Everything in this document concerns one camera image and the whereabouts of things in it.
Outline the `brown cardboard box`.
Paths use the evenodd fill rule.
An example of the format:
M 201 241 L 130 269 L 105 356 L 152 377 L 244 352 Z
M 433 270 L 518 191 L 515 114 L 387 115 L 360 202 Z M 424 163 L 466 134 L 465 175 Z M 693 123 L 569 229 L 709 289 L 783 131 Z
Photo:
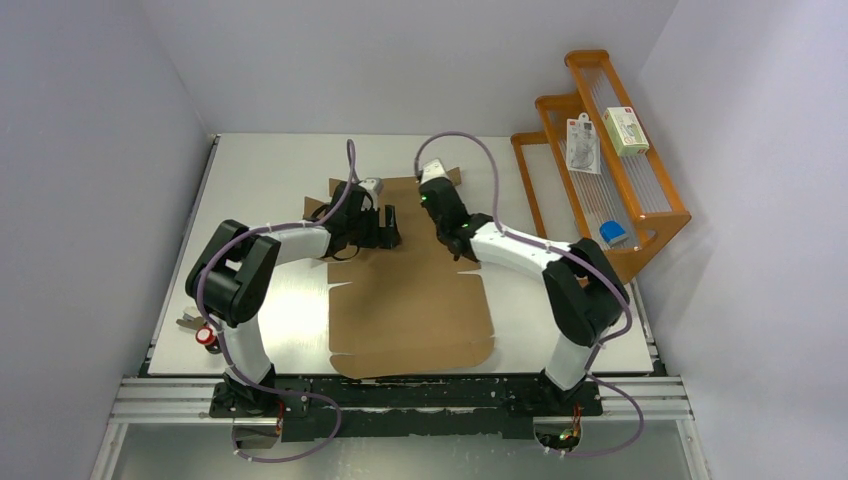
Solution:
M 414 178 L 385 179 L 379 201 L 396 208 L 400 245 L 327 263 L 332 367 L 366 379 L 481 365 L 495 334 L 478 265 L 437 240 Z

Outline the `orange wooden tiered rack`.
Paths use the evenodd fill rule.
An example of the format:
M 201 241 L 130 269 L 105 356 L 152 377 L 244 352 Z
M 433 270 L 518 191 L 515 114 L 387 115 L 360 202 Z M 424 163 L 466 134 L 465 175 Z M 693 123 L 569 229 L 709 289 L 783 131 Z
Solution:
M 541 130 L 511 137 L 535 232 L 547 235 L 525 152 L 547 148 L 567 195 L 565 211 L 578 236 L 598 242 L 619 278 L 628 283 L 684 228 L 691 214 L 654 147 L 646 154 L 616 155 L 602 115 L 608 107 L 635 108 L 608 52 L 573 50 L 565 55 L 564 63 L 575 91 L 538 97 L 535 107 Z M 566 166 L 567 120 L 582 112 L 599 130 L 599 174 L 578 173 Z M 630 235 L 627 242 L 615 247 L 604 242 L 599 227 L 609 220 L 625 228 Z

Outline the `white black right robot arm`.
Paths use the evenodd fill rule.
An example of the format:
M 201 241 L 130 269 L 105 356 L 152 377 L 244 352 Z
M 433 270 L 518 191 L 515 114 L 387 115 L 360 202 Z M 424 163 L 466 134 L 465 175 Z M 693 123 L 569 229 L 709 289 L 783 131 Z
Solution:
M 608 330 L 622 316 L 628 327 L 633 323 L 626 289 L 600 246 L 587 238 L 550 243 L 500 230 L 492 216 L 470 214 L 447 178 L 421 183 L 419 195 L 438 241 L 456 260 L 500 265 L 544 285 L 559 338 L 542 370 L 549 380 L 539 398 L 548 412 L 565 413 L 601 346 L 615 337 Z

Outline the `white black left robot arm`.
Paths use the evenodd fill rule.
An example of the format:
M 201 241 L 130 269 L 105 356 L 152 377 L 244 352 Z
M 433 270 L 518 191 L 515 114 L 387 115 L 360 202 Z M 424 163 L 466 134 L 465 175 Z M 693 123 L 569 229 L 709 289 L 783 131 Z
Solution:
M 379 178 L 343 181 L 302 221 L 251 229 L 225 220 L 217 227 L 185 283 L 198 310 L 195 341 L 225 356 L 211 413 L 261 416 L 281 405 L 258 320 L 273 272 L 299 260 L 339 260 L 349 247 L 398 247 L 395 208 L 378 203 L 382 188 Z

